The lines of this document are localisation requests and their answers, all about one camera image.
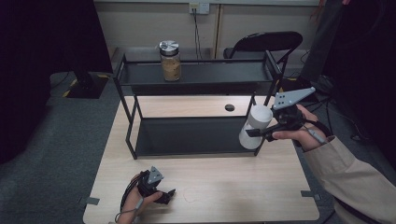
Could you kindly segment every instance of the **black metal shelf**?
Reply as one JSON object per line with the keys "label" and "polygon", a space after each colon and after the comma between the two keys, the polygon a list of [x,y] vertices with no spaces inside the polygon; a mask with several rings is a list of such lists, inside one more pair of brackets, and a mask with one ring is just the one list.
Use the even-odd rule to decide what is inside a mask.
{"label": "black metal shelf", "polygon": [[[116,69],[114,82],[129,121],[126,143],[137,157],[172,157],[190,155],[257,155],[239,143],[256,90],[268,85],[267,99],[281,77],[272,54],[266,51],[262,60],[182,61],[181,78],[165,81],[160,62],[127,62],[125,55]],[[132,112],[126,103],[122,86],[129,86],[134,96]],[[198,118],[146,118],[138,101],[140,95],[226,94],[250,95],[245,116]],[[140,117],[135,148],[131,143],[134,115]]]}
{"label": "black metal shelf", "polygon": [[135,153],[138,157],[196,154],[253,156],[254,150],[246,150],[239,144],[238,134],[245,121],[246,117],[143,119]]}

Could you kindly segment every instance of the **jar lid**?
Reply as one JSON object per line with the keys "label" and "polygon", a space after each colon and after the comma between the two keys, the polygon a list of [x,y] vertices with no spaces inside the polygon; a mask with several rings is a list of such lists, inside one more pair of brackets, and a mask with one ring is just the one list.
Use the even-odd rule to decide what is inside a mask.
{"label": "jar lid", "polygon": [[161,41],[160,53],[164,56],[173,56],[178,54],[178,43],[174,40]]}

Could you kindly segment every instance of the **hand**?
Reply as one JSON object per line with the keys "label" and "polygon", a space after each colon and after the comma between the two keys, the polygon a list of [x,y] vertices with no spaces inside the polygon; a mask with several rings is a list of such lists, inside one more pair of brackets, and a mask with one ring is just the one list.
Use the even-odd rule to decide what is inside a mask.
{"label": "hand", "polygon": [[134,188],[131,190],[131,192],[129,192],[129,194],[125,200],[125,204],[122,207],[121,212],[126,212],[126,213],[121,213],[117,223],[132,223],[134,221],[135,217],[139,216],[149,204],[160,199],[161,196],[163,196],[162,192],[160,192],[160,191],[155,192],[155,193],[151,194],[150,196],[144,198],[142,205],[140,206],[140,208],[137,211],[126,212],[126,211],[134,210],[136,208],[137,203],[142,198],[142,196],[139,193],[139,190],[137,189],[137,186],[134,186]]}
{"label": "hand", "polygon": [[[305,119],[309,119],[312,121],[318,121],[318,117],[311,112],[309,112],[305,107],[302,105],[297,105],[297,108],[301,110]],[[326,139],[326,135],[321,131],[319,128],[315,127],[310,123],[306,123],[305,127],[311,130],[314,130],[317,134],[319,134],[323,139]],[[300,142],[304,151],[310,151],[317,147],[320,147],[320,142],[316,140],[308,130],[302,127],[298,131],[281,131],[281,132],[274,132],[272,136],[275,139],[293,139]]]}

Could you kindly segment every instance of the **dark cloth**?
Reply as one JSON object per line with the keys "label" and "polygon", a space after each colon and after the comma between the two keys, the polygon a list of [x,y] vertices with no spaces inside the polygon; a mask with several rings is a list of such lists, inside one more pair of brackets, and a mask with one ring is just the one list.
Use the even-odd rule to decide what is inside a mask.
{"label": "dark cloth", "polygon": [[92,0],[0,3],[0,163],[26,147],[50,97],[50,75],[112,73]]}
{"label": "dark cloth", "polygon": [[334,38],[323,73],[334,83],[338,107],[396,169],[396,1],[351,1]]}
{"label": "dark cloth", "polygon": [[322,75],[332,41],[337,32],[343,15],[344,5],[341,0],[327,0],[320,16],[320,22],[314,41],[306,58],[300,78],[308,81],[318,81]]}

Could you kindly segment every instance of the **brown contents in jar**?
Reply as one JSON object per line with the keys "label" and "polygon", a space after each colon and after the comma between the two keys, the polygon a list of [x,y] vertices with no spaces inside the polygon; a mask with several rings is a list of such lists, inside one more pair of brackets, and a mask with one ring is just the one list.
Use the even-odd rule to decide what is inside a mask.
{"label": "brown contents in jar", "polygon": [[180,61],[176,59],[163,59],[163,76],[167,81],[176,81],[180,78]]}

